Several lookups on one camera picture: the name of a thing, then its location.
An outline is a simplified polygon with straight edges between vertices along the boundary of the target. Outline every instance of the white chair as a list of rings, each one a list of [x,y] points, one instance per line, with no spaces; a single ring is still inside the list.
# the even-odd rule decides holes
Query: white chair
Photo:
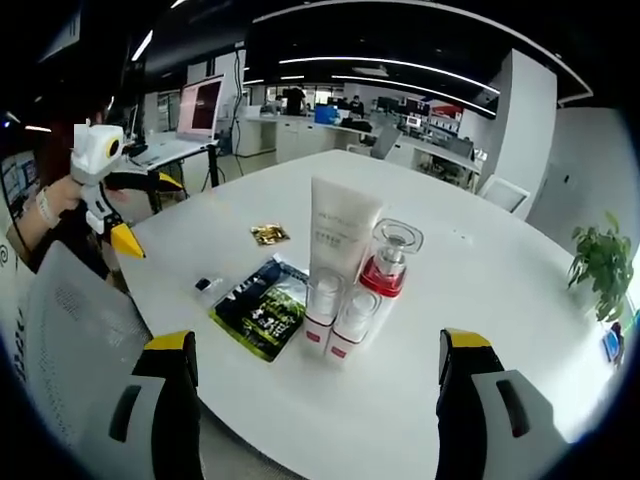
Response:
[[[395,127],[385,127],[376,139],[376,143],[373,147],[350,144],[347,145],[347,152],[358,153],[360,155],[377,158],[378,160],[384,160],[401,134],[402,132]]]
[[[507,212],[515,211],[529,198],[530,193],[496,175],[491,175],[484,183],[478,195],[485,200],[504,208]]]

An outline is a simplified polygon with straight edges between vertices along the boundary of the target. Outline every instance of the black ceiling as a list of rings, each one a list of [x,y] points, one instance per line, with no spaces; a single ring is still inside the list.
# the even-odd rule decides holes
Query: black ceiling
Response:
[[[151,28],[158,31],[147,52],[149,66],[154,51],[171,51],[172,45],[175,49],[183,48],[188,42],[180,42],[182,37],[195,43],[202,35],[211,40],[221,32],[228,32],[230,23],[236,33],[248,31],[247,64],[251,70],[247,79],[264,76],[273,80],[287,74],[305,74],[308,75],[305,81],[323,81],[331,74],[353,75],[352,65],[347,64],[280,66],[277,62],[301,56],[357,55],[425,64],[488,83],[499,72],[509,50],[518,48],[556,71],[559,96],[584,92],[573,77],[549,58],[513,36],[476,20],[424,6],[398,2],[331,5],[252,25],[251,21],[261,15],[308,2],[187,0],[170,10],[172,3],[173,0],[11,2],[11,10],[2,12],[4,48],[0,62],[5,74],[0,110],[38,119],[47,111],[44,104],[34,106],[33,99],[43,94],[46,98],[47,92],[55,97],[61,85],[68,85],[64,87],[68,91],[118,93],[123,79],[127,86],[127,75],[133,72],[133,77],[139,78],[140,69],[132,68],[128,58]],[[470,0],[444,3],[500,22],[561,55],[594,91],[593,98],[573,105],[619,106],[635,91],[631,73],[635,57],[628,55],[635,43],[627,37],[633,35],[636,27],[629,25],[632,15],[611,2],[606,8],[529,0],[508,5]],[[44,49],[80,4],[83,23],[79,44],[38,64]],[[217,48],[214,44],[219,47],[221,43],[213,42],[212,49]],[[176,81],[182,82],[185,64],[192,53],[186,49],[186,56],[175,65],[158,68],[158,76],[173,71]],[[199,51],[191,60],[206,55]],[[477,88],[444,76],[406,67],[387,68],[390,79],[403,83],[464,99],[473,99],[478,93]],[[144,88],[142,80],[140,84],[134,81],[133,85]]]

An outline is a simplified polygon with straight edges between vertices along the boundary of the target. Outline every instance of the green leaves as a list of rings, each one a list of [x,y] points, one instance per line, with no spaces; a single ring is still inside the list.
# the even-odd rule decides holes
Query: green leaves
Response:
[[[620,225],[613,214],[605,212],[605,216],[613,230],[601,233],[595,227],[574,229],[576,256],[569,267],[569,288],[592,278],[592,290],[599,294],[596,317],[611,322],[624,311],[622,300],[633,278],[633,266],[629,258],[631,240],[618,237]]]

